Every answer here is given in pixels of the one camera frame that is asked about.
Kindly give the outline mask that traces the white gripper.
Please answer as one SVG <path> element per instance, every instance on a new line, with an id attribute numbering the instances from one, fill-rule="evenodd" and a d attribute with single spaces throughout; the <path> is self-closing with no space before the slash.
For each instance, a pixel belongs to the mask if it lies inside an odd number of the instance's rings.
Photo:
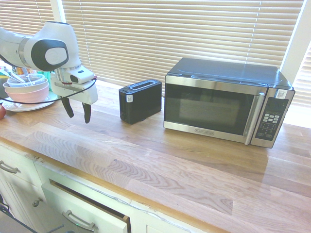
<path id="1" fill-rule="evenodd" d="M 95 80 L 83 84 L 63 84 L 58 80 L 51 81 L 53 93 L 61 96 L 61 102 L 70 118 L 74 116 L 69 99 L 82 102 L 85 123 L 88 124 L 91 118 L 91 104 L 98 100 Z"/>

